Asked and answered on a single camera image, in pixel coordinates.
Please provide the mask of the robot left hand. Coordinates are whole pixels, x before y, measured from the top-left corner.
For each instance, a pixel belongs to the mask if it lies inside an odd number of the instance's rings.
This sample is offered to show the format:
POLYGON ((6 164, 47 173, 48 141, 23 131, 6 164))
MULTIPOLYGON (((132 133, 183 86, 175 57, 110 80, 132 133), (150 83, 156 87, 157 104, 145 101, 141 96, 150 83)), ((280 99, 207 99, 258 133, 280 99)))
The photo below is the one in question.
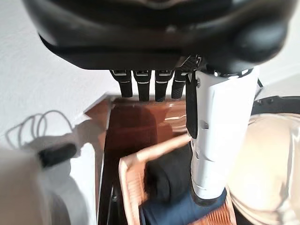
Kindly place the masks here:
POLYGON ((282 49, 295 0, 26 0, 43 44, 90 70, 190 64, 187 128, 193 199, 222 194, 248 126, 257 65, 282 49))

